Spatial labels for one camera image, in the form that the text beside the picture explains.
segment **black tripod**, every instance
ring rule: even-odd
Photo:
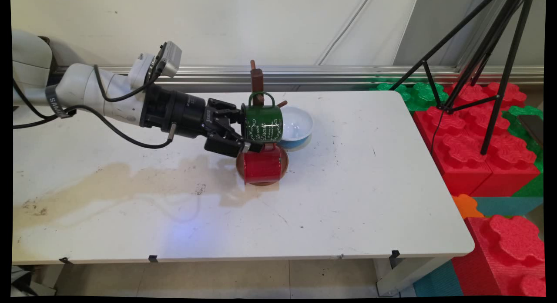
[[[479,6],[477,6],[468,16],[465,17],[465,19],[461,21],[461,23],[459,23],[454,29],[452,29],[452,31],[449,32],[446,37],[444,37],[439,43],[437,43],[437,45],[435,45],[435,47],[433,47],[432,50],[428,51],[428,53],[422,59],[420,59],[418,63],[416,63],[408,72],[406,72],[404,76],[402,76],[400,80],[398,80],[398,82],[396,82],[390,88],[391,91],[394,91],[394,89],[396,89],[399,85],[401,85],[408,77],[410,77],[410,75],[412,75],[412,73],[414,73],[421,65],[423,65],[426,71],[427,78],[429,80],[429,84],[433,91],[433,95],[435,96],[437,108],[443,111],[439,119],[439,124],[441,123],[444,112],[451,114],[461,109],[465,109],[468,107],[472,107],[490,101],[495,101],[493,110],[491,111],[489,125],[487,126],[486,136],[483,139],[483,145],[481,149],[482,155],[485,155],[487,153],[487,148],[489,147],[489,143],[491,141],[491,136],[493,134],[493,129],[495,128],[497,115],[499,114],[501,103],[503,102],[505,89],[507,88],[507,83],[509,81],[509,76],[511,74],[511,69],[513,68],[515,57],[517,55],[520,38],[523,35],[524,26],[526,25],[526,20],[528,18],[528,13],[530,11],[530,6],[532,5],[532,0],[507,0],[505,2],[505,5],[503,5],[503,8],[499,12],[499,15],[497,15],[495,21],[491,25],[486,36],[483,38],[482,43],[480,43],[472,59],[465,67],[465,69],[462,71],[462,75],[460,79],[458,79],[456,85],[454,86],[454,90],[449,96],[449,99],[444,104],[441,103],[439,99],[439,94],[437,93],[437,89],[433,84],[433,77],[429,70],[427,60],[430,59],[430,57],[434,55],[435,52],[439,51],[439,49],[443,47],[443,45],[445,45],[447,41],[449,41],[455,34],[457,34],[458,31],[460,31],[460,29],[462,29],[468,22],[470,22],[470,20],[472,20],[478,13],[480,13],[480,11],[482,11],[485,8],[485,6],[487,6],[491,1],[493,0],[484,0],[483,2],[481,2]],[[511,43],[511,48],[509,49],[509,56],[507,57],[507,62],[505,63],[505,69],[503,70],[503,76],[501,77],[499,91],[494,96],[480,99],[479,101],[453,108],[454,100],[457,98],[458,93],[460,93],[460,91],[462,90],[466,82],[470,81],[470,77],[472,76],[472,73],[474,73],[474,71],[475,71],[475,75],[471,79],[471,85],[473,86],[476,84],[476,81],[480,77],[480,74],[482,73],[485,65],[487,64],[487,61],[489,60],[489,57],[493,52],[493,49],[495,49],[495,46],[497,45],[497,42],[501,38],[501,35],[503,35],[503,32],[505,31],[507,24],[509,24],[511,17],[522,4],[523,4],[523,8],[520,13],[520,18],[517,24],[517,29],[515,30],[513,41]]]

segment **green mug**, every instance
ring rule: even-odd
[[[272,105],[252,105],[251,101],[255,95],[264,94],[271,98]],[[247,140],[257,142],[278,142],[282,138],[282,112],[275,105],[275,99],[267,92],[254,91],[248,99],[247,107],[244,109],[245,123],[242,127],[242,136]]]

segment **teal foam block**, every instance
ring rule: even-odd
[[[438,269],[416,281],[414,290],[417,297],[463,296],[452,261],[446,262]]]
[[[491,215],[525,215],[544,202],[543,196],[528,198],[517,196],[502,198],[474,197],[474,199],[478,202],[477,210],[486,217]]]

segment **red mug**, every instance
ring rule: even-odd
[[[260,152],[244,154],[244,184],[277,182],[281,178],[281,154],[275,143]]]

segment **blue bowl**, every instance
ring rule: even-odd
[[[304,142],[309,138],[309,136],[306,136],[306,138],[303,138],[301,140],[297,140],[297,141],[286,141],[286,140],[280,140],[280,142],[278,143],[280,146],[282,146],[282,148],[297,148],[298,146],[304,144]]]
[[[278,143],[283,148],[296,148],[302,145],[312,134],[313,118],[304,109],[294,106],[281,108],[283,131]]]

